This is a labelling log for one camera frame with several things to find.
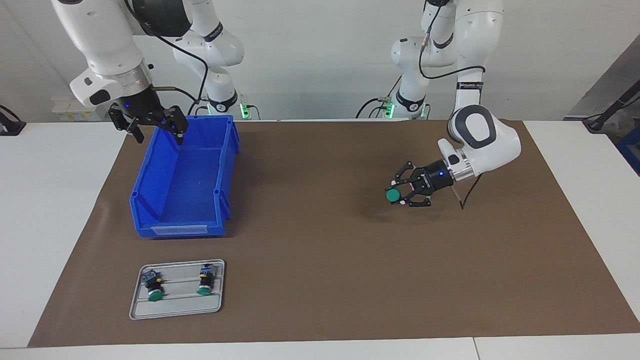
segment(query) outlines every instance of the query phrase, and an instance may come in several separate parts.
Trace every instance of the brown mat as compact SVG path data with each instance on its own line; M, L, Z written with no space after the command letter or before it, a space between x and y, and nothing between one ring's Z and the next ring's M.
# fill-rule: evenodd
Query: brown mat
M440 157L443 122L240 124L233 219L213 240L138 237L128 199L145 148L129 137L29 346L640 332L513 125L521 157L461 211L449 190L428 209L383 191L404 161ZM219 313L129 319L140 266L211 258L227 261Z

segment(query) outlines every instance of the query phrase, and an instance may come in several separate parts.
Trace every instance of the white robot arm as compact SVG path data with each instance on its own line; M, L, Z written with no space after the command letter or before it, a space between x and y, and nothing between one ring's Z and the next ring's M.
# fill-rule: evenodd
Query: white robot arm
M74 95L85 106L114 102L109 109L111 120L118 130L134 135L138 142L144 139L138 126L152 125L173 133L180 144L188 122L178 106L166 109L161 105L133 35L182 37L191 28L194 34L176 43L206 58L207 63L235 65L244 56L237 38L223 32L221 25L218 27L220 22L211 0L51 0L51 3L89 65L71 82ZM177 55L176 58L194 70L204 69L204 64L194 65L198 61L193 58L189 58L192 61ZM204 71L197 73L204 76ZM227 101L235 93L224 70L207 80L210 102Z
M520 155L518 133L480 105L484 66L498 44L502 14L502 0L429 0L422 18L422 27L426 27L427 33L424 43L418 38L409 38L394 45L394 61L403 70L403 84L394 99L394 115L415 118L420 111L420 106L415 104L424 102L428 86L428 82L421 80L428 81L418 66L420 58L423 66L428 67L448 66L453 64L452 60L457 61L456 107L447 130L462 148L455 149L446 139L441 139L438 146L443 160L422 168L411 162L405 164L387 188L387 199L392 204L430 206L430 197L435 191L456 181L479 177ZM404 54L411 60L405 60ZM409 170L413 171L411 177L402 178ZM410 186L407 195L398 190L404 184ZM416 195L424 199L415 202L412 198Z
M193 0L193 26L175 45L204 59L208 69L197 59L173 50L175 59L203 78L207 89L209 112L248 118L241 95L234 88L231 75L222 67L240 64L244 47L240 40L227 31L216 15L212 0Z

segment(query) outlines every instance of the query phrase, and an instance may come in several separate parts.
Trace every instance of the metal tray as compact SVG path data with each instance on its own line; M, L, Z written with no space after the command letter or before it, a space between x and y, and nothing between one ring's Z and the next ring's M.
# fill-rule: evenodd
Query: metal tray
M212 272L214 286L209 296L196 293L200 285L199 275L203 264L211 264L212 269L215 269ZM149 270L155 270L163 280L164 297L157 302L151 302L147 299L147 289L141 281L142 274ZM215 313L222 306L224 277L225 262L220 259L145 265L138 274L129 318L143 320Z

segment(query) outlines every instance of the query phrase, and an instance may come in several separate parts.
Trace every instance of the green led light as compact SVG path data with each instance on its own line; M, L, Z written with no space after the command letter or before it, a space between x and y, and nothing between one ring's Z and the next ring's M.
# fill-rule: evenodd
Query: green led light
M394 116L395 109L396 109L396 104L392 103L391 107L389 107L388 110L385 111L385 117L387 119L391 119Z
M251 116L251 113L249 113L249 109L242 103L240 104L240 111L242 112L243 119L248 119Z

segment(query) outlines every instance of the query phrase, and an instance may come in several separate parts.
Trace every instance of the white wall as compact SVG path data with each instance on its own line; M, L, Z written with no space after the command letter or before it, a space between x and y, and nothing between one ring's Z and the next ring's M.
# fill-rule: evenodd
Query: white wall
M53 121L52 98L71 96L66 80L0 0L0 104L25 121Z
M0 1L65 81L86 68L48 0ZM230 69L236 87L267 119L353 117L364 101L386 95L398 77L389 55L393 42L421 33L419 0L215 4L225 27L246 48L245 61ZM505 4L503 37L490 61L483 93L483 104L499 117L562 119L640 33L637 0ZM3 32L0 46L7 41L12 40L5 40ZM197 78L173 61L169 48L153 38L136 43L156 65L155 85L197 90ZM0 60L5 57L2 51ZM431 117L447 117L455 78L432 84L427 98L434 107ZM25 99L28 95L20 94ZM183 107L189 102L181 95L163 95L163 100Z

